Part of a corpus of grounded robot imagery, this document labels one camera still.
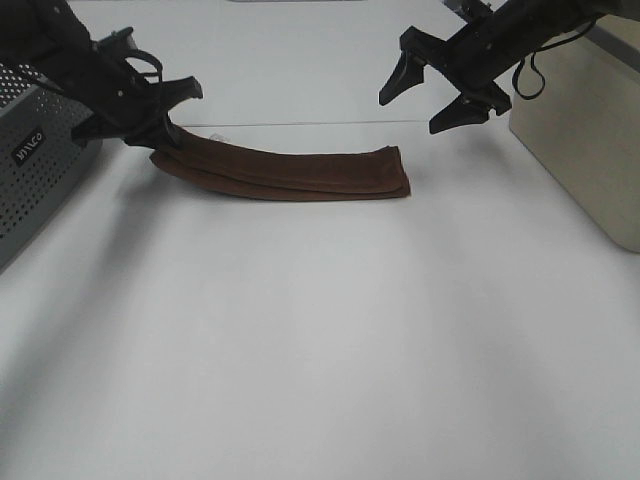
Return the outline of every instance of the robotic arm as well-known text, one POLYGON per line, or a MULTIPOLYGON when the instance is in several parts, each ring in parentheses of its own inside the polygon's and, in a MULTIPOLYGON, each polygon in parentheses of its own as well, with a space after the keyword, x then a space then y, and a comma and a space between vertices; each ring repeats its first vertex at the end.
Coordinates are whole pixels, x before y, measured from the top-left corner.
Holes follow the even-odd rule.
POLYGON ((607 14, 640 21, 640 0, 509 0, 493 12, 480 0, 445 0, 467 25, 444 41, 409 28, 400 38, 402 55, 380 91, 380 104, 424 83, 433 66, 461 93, 429 123, 432 134, 485 123, 502 115, 511 99, 495 79, 539 50, 551 38, 607 14))
POLYGON ((76 142, 120 137, 129 145, 180 145, 168 112, 188 98, 202 98, 195 78, 165 82, 162 64, 136 48, 133 28, 92 41, 66 0, 0 0, 0 62, 32 83, 73 98, 94 115, 72 132, 76 142), (150 64, 140 73, 128 60, 150 64), (29 64, 51 83, 31 78, 29 64), (155 77, 155 82, 148 78, 155 77))

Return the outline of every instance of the beige box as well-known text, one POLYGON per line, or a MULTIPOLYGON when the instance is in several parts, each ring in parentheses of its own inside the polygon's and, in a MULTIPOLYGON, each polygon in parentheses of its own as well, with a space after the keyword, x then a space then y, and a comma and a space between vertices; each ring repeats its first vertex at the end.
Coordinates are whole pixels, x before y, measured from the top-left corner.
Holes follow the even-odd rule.
MULTIPOLYGON (((616 243, 640 252, 640 23, 603 19, 536 63, 547 88, 516 97, 511 130, 616 243)), ((525 69, 521 90, 539 87, 525 69)))

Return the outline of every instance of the perforated metal panel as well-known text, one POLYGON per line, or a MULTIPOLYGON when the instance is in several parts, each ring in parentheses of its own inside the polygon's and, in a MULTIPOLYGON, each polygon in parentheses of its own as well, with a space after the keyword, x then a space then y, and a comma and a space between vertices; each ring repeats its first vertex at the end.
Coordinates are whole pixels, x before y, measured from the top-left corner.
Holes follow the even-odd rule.
POLYGON ((55 211, 95 157, 71 129, 90 115, 78 102, 0 69, 0 266, 55 211))

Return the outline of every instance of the brown cloth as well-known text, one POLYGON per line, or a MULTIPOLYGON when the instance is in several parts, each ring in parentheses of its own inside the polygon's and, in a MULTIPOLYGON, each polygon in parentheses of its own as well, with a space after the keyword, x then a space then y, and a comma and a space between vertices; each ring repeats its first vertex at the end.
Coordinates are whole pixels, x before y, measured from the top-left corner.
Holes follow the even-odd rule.
POLYGON ((400 198, 410 194, 397 147, 371 153, 283 155, 197 137, 151 155, 161 170, 207 190, 260 200, 400 198))

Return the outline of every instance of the white table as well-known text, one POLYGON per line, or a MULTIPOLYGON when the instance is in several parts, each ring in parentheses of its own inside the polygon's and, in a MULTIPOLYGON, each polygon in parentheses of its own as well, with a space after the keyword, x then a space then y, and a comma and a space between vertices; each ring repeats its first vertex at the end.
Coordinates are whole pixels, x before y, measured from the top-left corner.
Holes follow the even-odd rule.
POLYGON ((0 275, 0 478, 635 478, 640 257, 506 119, 364 121, 192 130, 397 144, 411 198, 225 197, 108 142, 0 275))

